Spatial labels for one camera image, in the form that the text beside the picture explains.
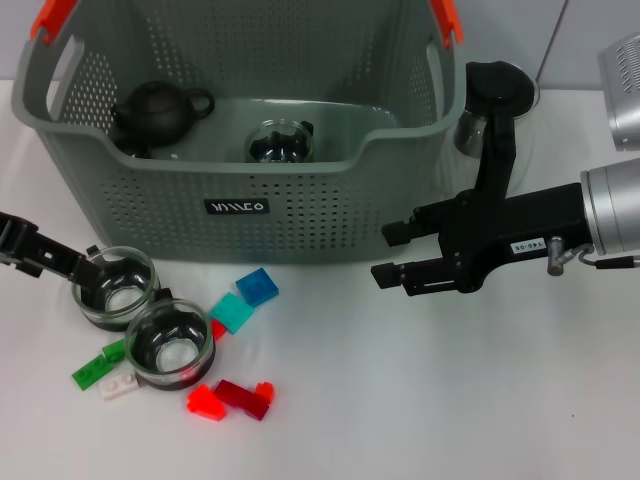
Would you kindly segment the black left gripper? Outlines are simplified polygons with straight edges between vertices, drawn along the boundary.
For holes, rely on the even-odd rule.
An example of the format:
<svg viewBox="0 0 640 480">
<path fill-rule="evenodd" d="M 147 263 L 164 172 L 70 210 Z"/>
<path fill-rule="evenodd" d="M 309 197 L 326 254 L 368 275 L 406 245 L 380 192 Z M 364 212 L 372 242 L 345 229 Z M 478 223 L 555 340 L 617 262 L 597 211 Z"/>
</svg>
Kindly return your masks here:
<svg viewBox="0 0 640 480">
<path fill-rule="evenodd" d="M 20 217 L 1 213 L 1 263 L 13 265 L 25 274 L 43 271 L 54 273 L 86 291 L 96 290 L 102 277 L 102 269 L 70 247 L 37 233 L 38 227 Z M 34 265 L 24 259 L 24 247 L 35 235 Z"/>
</svg>

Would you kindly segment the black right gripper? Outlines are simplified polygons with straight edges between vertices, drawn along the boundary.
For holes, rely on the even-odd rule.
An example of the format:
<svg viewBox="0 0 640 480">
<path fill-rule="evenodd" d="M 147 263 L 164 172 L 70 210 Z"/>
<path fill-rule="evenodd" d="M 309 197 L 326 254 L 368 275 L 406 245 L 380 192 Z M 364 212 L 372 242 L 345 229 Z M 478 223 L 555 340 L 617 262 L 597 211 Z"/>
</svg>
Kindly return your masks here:
<svg viewBox="0 0 640 480">
<path fill-rule="evenodd" d="M 380 289 L 403 287 L 408 296 L 473 293 L 499 267 L 548 255 L 546 249 L 518 253 L 516 243 L 559 237 L 569 249 L 592 242 L 578 183 L 501 200 L 470 194 L 423 205 L 407 222 L 386 224 L 381 232 L 389 246 L 438 235 L 443 258 L 370 269 Z"/>
</svg>

